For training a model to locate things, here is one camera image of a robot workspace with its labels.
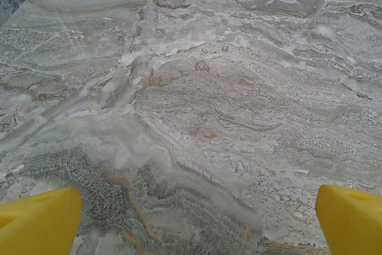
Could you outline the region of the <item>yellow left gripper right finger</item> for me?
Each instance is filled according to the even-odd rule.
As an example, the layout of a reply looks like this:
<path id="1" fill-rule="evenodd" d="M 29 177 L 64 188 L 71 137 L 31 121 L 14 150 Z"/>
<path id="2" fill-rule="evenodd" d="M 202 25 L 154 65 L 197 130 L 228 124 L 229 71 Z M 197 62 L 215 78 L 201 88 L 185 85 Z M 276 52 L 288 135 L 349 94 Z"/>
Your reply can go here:
<path id="1" fill-rule="evenodd" d="M 381 255 L 381 196 L 322 185 L 315 210 L 332 254 Z"/>

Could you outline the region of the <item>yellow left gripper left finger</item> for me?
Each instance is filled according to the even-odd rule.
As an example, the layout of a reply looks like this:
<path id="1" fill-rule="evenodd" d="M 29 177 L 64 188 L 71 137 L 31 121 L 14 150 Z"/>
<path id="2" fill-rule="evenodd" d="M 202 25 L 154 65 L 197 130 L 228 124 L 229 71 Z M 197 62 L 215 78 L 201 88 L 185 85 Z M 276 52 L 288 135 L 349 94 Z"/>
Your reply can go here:
<path id="1" fill-rule="evenodd" d="M 82 208 L 77 188 L 1 204 L 1 254 L 69 254 Z"/>

